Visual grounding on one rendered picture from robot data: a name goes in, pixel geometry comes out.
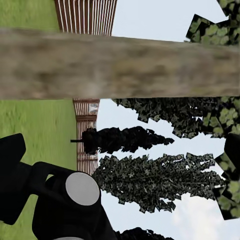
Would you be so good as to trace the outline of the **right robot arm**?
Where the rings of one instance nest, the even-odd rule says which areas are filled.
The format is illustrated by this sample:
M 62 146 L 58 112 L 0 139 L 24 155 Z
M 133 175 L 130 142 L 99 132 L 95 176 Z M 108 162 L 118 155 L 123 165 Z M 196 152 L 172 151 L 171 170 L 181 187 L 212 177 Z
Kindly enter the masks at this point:
M 0 193 L 0 221 L 14 225 L 31 194 L 38 195 L 32 220 L 38 240 L 117 240 L 91 174 L 19 162 Z

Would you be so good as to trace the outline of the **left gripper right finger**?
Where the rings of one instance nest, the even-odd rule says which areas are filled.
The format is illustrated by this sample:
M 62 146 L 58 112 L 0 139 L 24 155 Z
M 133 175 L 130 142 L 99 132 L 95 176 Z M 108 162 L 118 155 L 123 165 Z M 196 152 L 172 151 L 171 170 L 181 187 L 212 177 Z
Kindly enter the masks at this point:
M 228 134 L 224 151 L 240 173 L 240 134 L 232 132 Z

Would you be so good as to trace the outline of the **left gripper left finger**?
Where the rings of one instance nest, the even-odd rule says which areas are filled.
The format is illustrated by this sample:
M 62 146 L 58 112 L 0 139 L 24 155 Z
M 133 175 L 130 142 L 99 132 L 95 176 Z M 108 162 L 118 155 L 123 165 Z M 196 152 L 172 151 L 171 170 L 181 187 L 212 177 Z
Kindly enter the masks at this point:
M 0 138 L 0 193 L 26 152 L 21 133 Z

